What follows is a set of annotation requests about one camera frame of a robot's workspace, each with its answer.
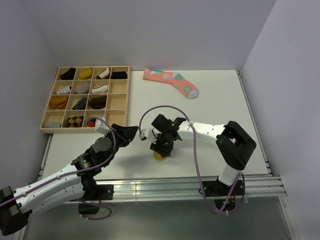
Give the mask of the tan yellow sock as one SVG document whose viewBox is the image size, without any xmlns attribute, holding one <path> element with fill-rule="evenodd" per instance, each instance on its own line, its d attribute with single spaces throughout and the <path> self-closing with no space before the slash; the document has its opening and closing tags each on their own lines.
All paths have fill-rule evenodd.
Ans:
<svg viewBox="0 0 320 240">
<path fill-rule="evenodd" d="M 164 161 L 167 157 L 162 157 L 158 152 L 153 152 L 153 158 L 157 161 Z"/>
</svg>

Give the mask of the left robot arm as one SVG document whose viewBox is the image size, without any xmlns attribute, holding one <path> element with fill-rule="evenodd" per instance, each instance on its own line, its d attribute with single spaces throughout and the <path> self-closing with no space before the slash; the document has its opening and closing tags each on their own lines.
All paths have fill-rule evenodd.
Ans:
<svg viewBox="0 0 320 240">
<path fill-rule="evenodd" d="M 91 200 L 98 193 L 94 176 L 107 167 L 119 148 L 128 146 L 138 126 L 112 124 L 83 154 L 58 172 L 24 187 L 0 190 L 0 231 L 12 235 L 24 228 L 29 217 L 73 200 Z"/>
</svg>

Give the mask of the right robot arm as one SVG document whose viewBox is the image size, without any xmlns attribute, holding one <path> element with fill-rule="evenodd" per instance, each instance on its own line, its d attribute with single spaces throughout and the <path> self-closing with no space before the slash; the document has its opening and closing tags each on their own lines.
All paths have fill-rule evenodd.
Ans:
<svg viewBox="0 0 320 240">
<path fill-rule="evenodd" d="M 159 114 L 145 129 L 144 139 L 151 142 L 150 149 L 162 158 L 169 157 L 175 141 L 194 140 L 217 146 L 225 167 L 218 176 L 217 191 L 229 194 L 238 174 L 245 169 L 257 147 L 253 138 L 235 121 L 227 124 L 206 124 L 177 117 L 174 121 Z"/>
</svg>

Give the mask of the rolled navy sock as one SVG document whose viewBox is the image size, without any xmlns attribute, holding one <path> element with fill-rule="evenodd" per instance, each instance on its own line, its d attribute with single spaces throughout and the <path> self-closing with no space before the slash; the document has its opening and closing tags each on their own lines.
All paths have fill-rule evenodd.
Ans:
<svg viewBox="0 0 320 240">
<path fill-rule="evenodd" d="M 93 120 L 93 119 L 91 119 L 91 120 L 89 120 L 89 121 L 87 122 L 87 126 L 90 127 L 90 128 L 95 127 L 95 124 L 96 124 L 96 122 L 95 122 L 95 120 Z"/>
</svg>

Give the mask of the rolled dark brown sock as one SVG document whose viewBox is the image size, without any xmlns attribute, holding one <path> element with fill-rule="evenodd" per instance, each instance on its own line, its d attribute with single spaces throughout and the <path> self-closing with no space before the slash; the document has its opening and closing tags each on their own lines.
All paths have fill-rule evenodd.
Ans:
<svg viewBox="0 0 320 240">
<path fill-rule="evenodd" d="M 103 109 L 106 107 L 107 96 L 95 97 L 90 100 L 90 107 L 94 110 Z"/>
</svg>

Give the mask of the rolled brown argyle sock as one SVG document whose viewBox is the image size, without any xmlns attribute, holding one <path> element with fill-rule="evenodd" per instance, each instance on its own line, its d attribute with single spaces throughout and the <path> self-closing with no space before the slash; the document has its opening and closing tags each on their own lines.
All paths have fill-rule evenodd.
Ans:
<svg viewBox="0 0 320 240">
<path fill-rule="evenodd" d="M 68 117 L 65 121 L 66 128 L 81 128 L 83 125 L 84 116 L 71 116 Z"/>
</svg>

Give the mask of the rolled black white striped sock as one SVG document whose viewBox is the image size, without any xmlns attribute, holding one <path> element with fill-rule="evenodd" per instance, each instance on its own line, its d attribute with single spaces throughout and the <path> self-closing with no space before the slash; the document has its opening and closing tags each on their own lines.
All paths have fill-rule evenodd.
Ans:
<svg viewBox="0 0 320 240">
<path fill-rule="evenodd" d="M 72 110 L 85 110 L 86 106 L 87 106 L 87 98 L 83 97 L 72 107 Z"/>
</svg>

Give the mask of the wooden compartment tray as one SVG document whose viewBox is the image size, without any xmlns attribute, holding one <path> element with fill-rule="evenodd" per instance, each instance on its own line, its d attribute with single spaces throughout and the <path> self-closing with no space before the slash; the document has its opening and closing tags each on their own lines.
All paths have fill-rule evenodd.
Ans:
<svg viewBox="0 0 320 240">
<path fill-rule="evenodd" d="M 76 72 L 73 80 L 61 80 L 60 75 L 65 73 L 69 68 L 75 68 Z M 110 73 L 106 79 L 96 79 L 97 74 L 109 68 Z M 89 79 L 79 79 L 80 72 L 86 69 L 92 69 L 92 77 Z M 112 72 L 126 71 L 127 79 L 111 79 Z M 127 124 L 129 88 L 130 88 L 129 66 L 68 66 L 59 67 L 54 79 L 50 92 L 49 100 L 42 117 L 40 130 L 46 134 L 56 133 L 92 133 L 94 127 L 88 127 L 88 119 L 91 117 L 104 116 L 105 121 L 109 124 L 118 124 L 125 126 Z M 84 83 L 90 84 L 88 94 L 75 94 L 75 90 Z M 102 94 L 92 94 L 91 90 L 102 85 L 108 85 L 108 91 Z M 58 95 L 56 92 L 66 86 L 72 86 L 69 94 Z M 105 108 L 92 109 L 90 101 L 92 98 L 107 96 Z M 58 97 L 68 97 L 65 109 L 50 108 L 50 99 Z M 87 98 L 86 108 L 84 110 L 72 110 L 73 106 L 82 98 Z M 66 127 L 68 117 L 84 116 L 82 127 Z M 59 122 L 60 128 L 45 128 L 47 122 Z"/>
</svg>

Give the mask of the rolled grey sock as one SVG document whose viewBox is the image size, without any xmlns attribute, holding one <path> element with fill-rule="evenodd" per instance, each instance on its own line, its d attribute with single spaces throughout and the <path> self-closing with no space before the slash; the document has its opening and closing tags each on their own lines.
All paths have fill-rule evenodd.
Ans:
<svg viewBox="0 0 320 240">
<path fill-rule="evenodd" d="M 75 94 L 88 94 L 90 89 L 90 84 L 89 83 L 84 83 L 81 86 L 79 86 L 74 93 Z"/>
</svg>

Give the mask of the pink patterned sock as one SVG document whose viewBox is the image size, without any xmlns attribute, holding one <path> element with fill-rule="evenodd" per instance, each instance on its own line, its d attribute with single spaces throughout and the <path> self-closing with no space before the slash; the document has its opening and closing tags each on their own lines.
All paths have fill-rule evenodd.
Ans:
<svg viewBox="0 0 320 240">
<path fill-rule="evenodd" d="M 188 99 L 195 99 L 199 95 L 197 87 L 176 71 L 160 71 L 145 68 L 142 79 L 171 85 Z"/>
</svg>

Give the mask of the rolled brown white sock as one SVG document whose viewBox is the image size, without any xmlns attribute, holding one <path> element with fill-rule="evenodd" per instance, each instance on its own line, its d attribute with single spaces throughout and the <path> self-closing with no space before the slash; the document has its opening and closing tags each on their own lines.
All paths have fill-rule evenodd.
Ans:
<svg viewBox="0 0 320 240">
<path fill-rule="evenodd" d="M 110 75 L 110 68 L 105 67 L 99 74 L 97 74 L 96 79 L 103 80 L 106 79 Z"/>
</svg>

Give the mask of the rolled mustard yellow sock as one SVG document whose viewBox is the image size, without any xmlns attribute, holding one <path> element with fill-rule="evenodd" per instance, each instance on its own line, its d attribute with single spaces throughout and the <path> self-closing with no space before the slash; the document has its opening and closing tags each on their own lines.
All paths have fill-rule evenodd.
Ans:
<svg viewBox="0 0 320 240">
<path fill-rule="evenodd" d="M 86 70 L 84 70 L 78 74 L 78 78 L 80 80 L 87 80 L 92 77 L 92 74 L 93 74 L 93 70 L 90 68 L 87 68 Z"/>
</svg>

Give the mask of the rolled orange sock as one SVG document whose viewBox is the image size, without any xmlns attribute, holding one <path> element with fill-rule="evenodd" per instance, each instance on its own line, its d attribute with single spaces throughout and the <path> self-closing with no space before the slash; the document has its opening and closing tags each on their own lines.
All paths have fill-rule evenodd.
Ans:
<svg viewBox="0 0 320 240">
<path fill-rule="evenodd" d="M 49 106 L 51 109 L 65 109 L 68 103 L 68 97 L 54 97 L 49 100 Z"/>
</svg>

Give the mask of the rolled light blue sock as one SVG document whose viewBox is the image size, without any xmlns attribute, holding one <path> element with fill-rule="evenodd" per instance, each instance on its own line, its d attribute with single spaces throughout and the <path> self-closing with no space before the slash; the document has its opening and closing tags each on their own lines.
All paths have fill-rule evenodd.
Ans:
<svg viewBox="0 0 320 240">
<path fill-rule="evenodd" d="M 61 127 L 61 123 L 60 122 L 55 122 L 55 121 L 51 121 L 51 122 L 46 122 L 44 124 L 45 128 L 60 128 Z"/>
</svg>

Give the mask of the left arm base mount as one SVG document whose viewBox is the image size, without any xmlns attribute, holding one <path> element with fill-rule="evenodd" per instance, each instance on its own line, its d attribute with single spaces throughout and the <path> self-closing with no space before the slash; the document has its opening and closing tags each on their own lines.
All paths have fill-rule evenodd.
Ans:
<svg viewBox="0 0 320 240">
<path fill-rule="evenodd" d="M 102 210 L 102 202 L 113 199 L 113 184 L 98 184 L 94 190 L 85 193 L 80 201 L 72 200 L 78 203 L 78 213 L 82 217 L 92 218 L 99 210 Z"/>
</svg>

